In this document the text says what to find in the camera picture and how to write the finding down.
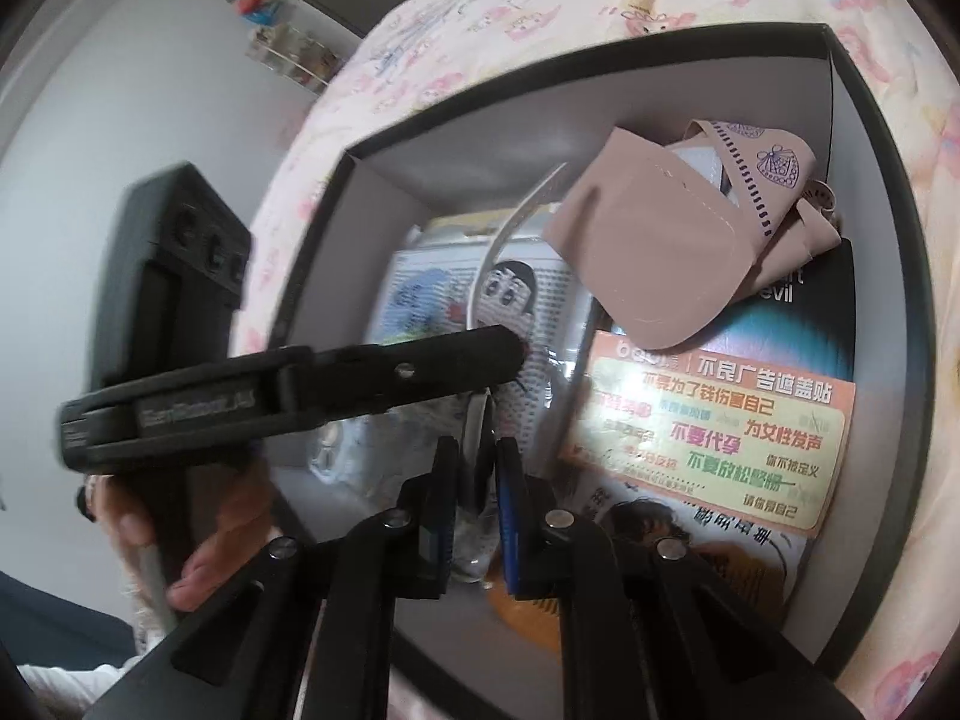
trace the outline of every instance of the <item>plastic package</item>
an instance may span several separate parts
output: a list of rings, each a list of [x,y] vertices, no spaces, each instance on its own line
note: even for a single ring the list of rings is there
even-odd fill
[[[545,474],[572,409],[571,380],[589,350],[599,312],[560,256],[541,240],[552,206],[525,221],[484,276],[478,324],[504,324],[526,341],[517,380],[493,391],[501,436],[520,445],[528,473]],[[510,209],[437,218],[393,257],[365,341],[399,343],[463,330],[470,285]],[[461,440],[467,396],[413,404],[318,430],[312,467],[320,479],[347,485],[371,509],[395,502],[403,480],[429,471],[438,437]],[[453,575],[479,581],[498,545],[491,491],[480,514],[461,509],[454,533]]]

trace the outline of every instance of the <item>metal rivet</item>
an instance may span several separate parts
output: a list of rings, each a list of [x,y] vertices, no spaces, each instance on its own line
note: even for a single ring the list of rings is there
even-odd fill
[[[290,536],[280,536],[267,545],[270,557],[275,560],[286,560],[287,557],[293,557],[298,549],[296,538],[290,538]]]
[[[550,509],[546,512],[544,522],[551,528],[569,528],[573,524],[573,514],[566,509]]]
[[[656,553],[664,560],[680,560],[686,554],[686,544],[678,538],[661,538],[656,543]]]
[[[405,528],[410,524],[410,512],[407,509],[388,509],[383,512],[383,524],[388,528]]]

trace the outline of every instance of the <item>box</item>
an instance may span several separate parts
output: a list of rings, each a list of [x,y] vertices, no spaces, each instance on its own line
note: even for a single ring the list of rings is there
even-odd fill
[[[784,626],[835,676],[866,631],[910,527],[928,450],[934,327],[904,166],[826,26],[711,26],[580,50],[479,84],[357,143],[304,237],[271,343],[357,343],[411,225],[514,205],[558,162],[570,163],[572,183],[613,127],[670,143],[695,118],[802,137],[817,156],[813,177],[834,190],[853,243],[850,440]],[[282,466],[277,483],[307,528],[320,539],[341,536],[356,512],[325,504],[329,493],[302,467],[302,445],[277,442],[271,454]],[[478,586],[453,586],[440,603],[398,602],[395,621],[395,663],[438,706],[464,706],[467,690],[513,717],[562,714],[558,662],[499,624]]]

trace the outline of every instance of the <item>bed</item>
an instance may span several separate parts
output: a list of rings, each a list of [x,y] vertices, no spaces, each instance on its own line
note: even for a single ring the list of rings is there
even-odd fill
[[[955,308],[960,84],[905,0],[409,0],[361,44],[306,119],[253,222],[234,353],[260,351],[302,237],[345,148],[439,100],[546,57],[663,31],[826,23],[874,94],[906,166],[928,247],[937,329],[928,466],[899,565],[838,685],[869,720],[898,716],[960,622]],[[392,704],[428,712],[398,680]]]

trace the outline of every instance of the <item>human hand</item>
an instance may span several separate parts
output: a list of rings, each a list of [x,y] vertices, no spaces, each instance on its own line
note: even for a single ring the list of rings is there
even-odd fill
[[[270,507],[274,488],[267,464],[257,461],[238,476],[224,494],[217,512],[217,531],[184,564],[181,579],[167,589],[167,603],[193,611],[219,589],[271,537]],[[90,511],[106,532],[114,551],[145,591],[140,580],[138,550],[155,540],[149,514],[136,495],[115,476],[93,485]]]

